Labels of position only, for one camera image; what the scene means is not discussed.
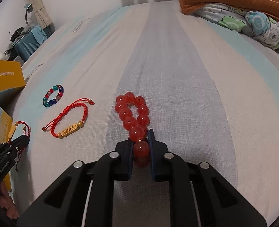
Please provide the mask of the person's left hand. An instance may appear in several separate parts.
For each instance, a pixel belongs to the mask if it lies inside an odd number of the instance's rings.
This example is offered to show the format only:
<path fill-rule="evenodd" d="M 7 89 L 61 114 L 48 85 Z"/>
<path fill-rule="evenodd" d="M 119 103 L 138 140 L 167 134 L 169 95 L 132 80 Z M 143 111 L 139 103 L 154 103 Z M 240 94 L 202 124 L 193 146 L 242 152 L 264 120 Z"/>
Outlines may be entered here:
<path fill-rule="evenodd" d="M 0 184 L 0 207 L 6 209 L 6 214 L 10 219 L 17 219 L 19 214 L 16 205 L 14 204 L 5 183 Z"/>

